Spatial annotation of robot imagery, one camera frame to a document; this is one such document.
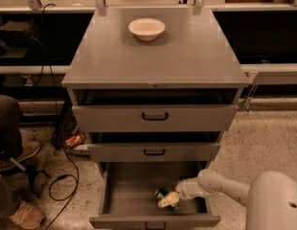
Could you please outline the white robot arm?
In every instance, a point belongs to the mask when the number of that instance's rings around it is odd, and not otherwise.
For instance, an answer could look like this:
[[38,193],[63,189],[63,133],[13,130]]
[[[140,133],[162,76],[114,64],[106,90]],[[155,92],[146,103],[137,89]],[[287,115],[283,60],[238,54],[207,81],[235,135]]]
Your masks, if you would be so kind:
[[180,181],[157,205],[166,208],[180,200],[218,193],[246,208],[245,230],[297,230],[297,182],[281,172],[262,172],[247,185],[204,169],[197,177]]

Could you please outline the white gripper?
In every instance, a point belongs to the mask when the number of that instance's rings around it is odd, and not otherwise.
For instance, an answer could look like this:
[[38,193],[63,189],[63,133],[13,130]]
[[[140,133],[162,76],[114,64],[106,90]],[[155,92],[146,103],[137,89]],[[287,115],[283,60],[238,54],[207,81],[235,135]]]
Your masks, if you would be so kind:
[[188,178],[180,181],[176,187],[176,192],[169,192],[159,203],[159,208],[166,208],[169,205],[179,202],[182,200],[190,200],[198,197],[201,193],[201,188],[196,177]]

